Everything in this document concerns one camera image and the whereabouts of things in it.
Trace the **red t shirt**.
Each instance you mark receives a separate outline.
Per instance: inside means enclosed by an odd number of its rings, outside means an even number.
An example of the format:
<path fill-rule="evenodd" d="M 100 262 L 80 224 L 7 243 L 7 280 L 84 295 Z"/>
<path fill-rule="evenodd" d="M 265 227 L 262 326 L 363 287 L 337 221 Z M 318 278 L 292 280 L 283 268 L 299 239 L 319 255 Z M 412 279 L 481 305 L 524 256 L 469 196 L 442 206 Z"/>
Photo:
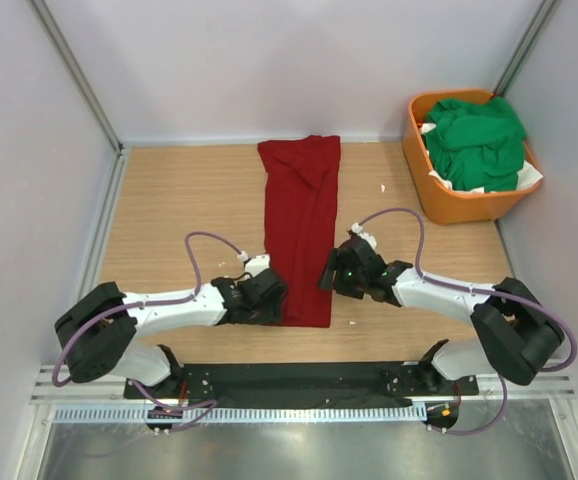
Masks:
<path fill-rule="evenodd" d="M 267 174 L 264 246 L 287 284 L 280 324 L 327 328 L 332 295 L 318 283 L 334 248 L 340 137 L 268 140 L 257 150 Z"/>

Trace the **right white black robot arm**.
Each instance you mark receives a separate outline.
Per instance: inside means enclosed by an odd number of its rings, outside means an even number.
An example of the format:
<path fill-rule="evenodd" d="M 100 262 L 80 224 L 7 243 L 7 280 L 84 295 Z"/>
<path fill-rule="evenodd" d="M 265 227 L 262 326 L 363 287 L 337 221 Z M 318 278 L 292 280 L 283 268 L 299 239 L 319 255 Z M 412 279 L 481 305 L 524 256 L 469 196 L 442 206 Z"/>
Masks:
<path fill-rule="evenodd" d="M 353 234 L 330 251 L 319 286 L 350 298 L 370 296 L 398 308 L 435 312 L 472 327 L 474 339 L 441 340 L 423 357 L 419 381 L 433 396 L 470 375 L 497 374 L 527 386 L 565 340 L 563 328 L 517 279 L 473 284 L 431 275 L 408 262 L 386 262 L 365 234 Z"/>

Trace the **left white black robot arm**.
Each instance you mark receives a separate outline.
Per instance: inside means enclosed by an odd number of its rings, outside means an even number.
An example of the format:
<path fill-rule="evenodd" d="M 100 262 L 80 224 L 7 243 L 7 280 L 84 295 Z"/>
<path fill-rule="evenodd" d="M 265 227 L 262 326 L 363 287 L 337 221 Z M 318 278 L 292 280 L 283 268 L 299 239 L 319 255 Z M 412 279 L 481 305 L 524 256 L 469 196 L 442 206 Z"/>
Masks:
<path fill-rule="evenodd" d="M 287 286 L 271 268 L 218 277 L 198 290 L 155 294 L 122 292 L 114 282 L 96 286 L 54 324 L 62 348 L 52 382 L 84 384 L 106 375 L 136 381 L 158 399 L 181 387 L 170 348 L 147 346 L 142 337 L 188 327 L 264 325 L 281 321 Z"/>

